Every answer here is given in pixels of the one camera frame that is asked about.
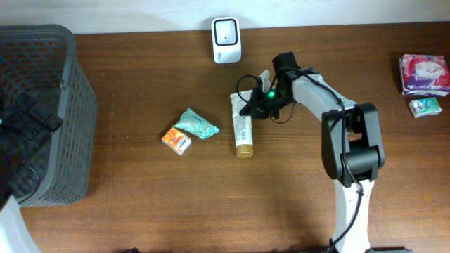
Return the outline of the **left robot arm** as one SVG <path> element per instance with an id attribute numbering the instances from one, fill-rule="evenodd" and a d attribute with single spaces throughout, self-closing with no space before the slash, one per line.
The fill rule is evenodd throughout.
<path id="1" fill-rule="evenodd" d="M 63 120 L 28 93 L 1 110 L 1 251 L 40 252 L 8 187 L 15 172 L 51 140 Z"/>

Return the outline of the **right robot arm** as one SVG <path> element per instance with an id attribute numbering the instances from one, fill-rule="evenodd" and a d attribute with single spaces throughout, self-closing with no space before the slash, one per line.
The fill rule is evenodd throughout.
<path id="1" fill-rule="evenodd" d="M 262 78 L 240 111 L 253 119 L 278 119 L 280 109 L 300 104 L 321 123 L 321 159 L 333 180 L 335 230 L 327 252 L 370 252 L 368 210 L 378 170 L 385 163 L 378 111 L 328 85 L 318 70 L 301 68 L 292 52 L 273 58 L 274 79 Z"/>

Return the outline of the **orange tissue packet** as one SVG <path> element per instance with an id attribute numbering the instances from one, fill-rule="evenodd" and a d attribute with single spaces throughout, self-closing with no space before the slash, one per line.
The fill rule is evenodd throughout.
<path id="1" fill-rule="evenodd" d="M 184 133 L 171 127 L 162 137 L 162 142 L 178 155 L 183 155 L 192 144 L 192 140 Z"/>

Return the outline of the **white tube gold cap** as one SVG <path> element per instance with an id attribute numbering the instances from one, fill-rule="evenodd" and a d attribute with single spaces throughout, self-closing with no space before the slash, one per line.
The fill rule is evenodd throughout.
<path id="1" fill-rule="evenodd" d="M 239 158 L 249 158 L 253 156 L 252 118 L 241 116 L 240 111 L 246 106 L 247 100 L 252 95 L 252 90 L 241 91 L 240 95 L 245 100 L 242 100 L 237 93 L 230 95 L 236 155 Z"/>

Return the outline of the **teal soap pouch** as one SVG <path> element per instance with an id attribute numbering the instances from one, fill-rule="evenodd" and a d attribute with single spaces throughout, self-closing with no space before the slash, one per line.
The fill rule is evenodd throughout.
<path id="1" fill-rule="evenodd" d="M 193 134 L 200 139 L 207 139 L 219 133 L 219 128 L 209 123 L 199 114 L 188 108 L 181 116 L 174 128 Z"/>

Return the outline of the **small green tissue packet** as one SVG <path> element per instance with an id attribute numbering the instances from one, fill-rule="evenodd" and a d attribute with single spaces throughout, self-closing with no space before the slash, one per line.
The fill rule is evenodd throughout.
<path id="1" fill-rule="evenodd" d="M 421 98 L 418 100 L 412 100 L 409 103 L 409 107 L 415 118 L 428 115 L 438 115 L 442 111 L 442 108 L 436 98 Z"/>

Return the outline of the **red purple tissue pack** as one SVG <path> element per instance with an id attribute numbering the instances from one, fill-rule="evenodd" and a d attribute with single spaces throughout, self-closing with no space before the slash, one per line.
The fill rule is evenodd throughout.
<path id="1" fill-rule="evenodd" d="M 404 54 L 399 72 L 403 95 L 449 95 L 449 67 L 444 56 Z"/>

